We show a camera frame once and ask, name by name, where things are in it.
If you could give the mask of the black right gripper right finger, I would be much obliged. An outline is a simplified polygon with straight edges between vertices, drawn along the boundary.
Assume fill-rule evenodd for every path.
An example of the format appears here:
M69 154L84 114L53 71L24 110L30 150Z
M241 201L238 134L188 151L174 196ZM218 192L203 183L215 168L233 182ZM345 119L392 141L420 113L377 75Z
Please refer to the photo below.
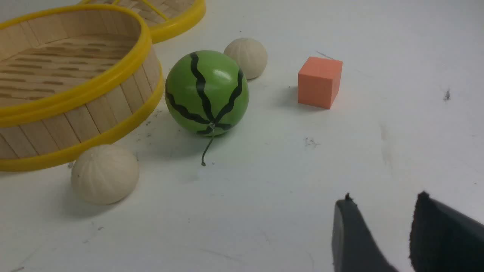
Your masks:
M418 194L410 231L416 272L482 272L484 226L448 205Z

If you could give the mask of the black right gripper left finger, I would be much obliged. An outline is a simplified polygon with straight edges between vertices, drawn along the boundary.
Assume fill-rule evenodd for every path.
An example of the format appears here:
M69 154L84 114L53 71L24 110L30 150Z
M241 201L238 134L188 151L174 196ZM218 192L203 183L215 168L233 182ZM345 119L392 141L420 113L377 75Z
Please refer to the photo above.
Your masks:
M335 272L397 271L380 251L349 193L334 205L332 256Z

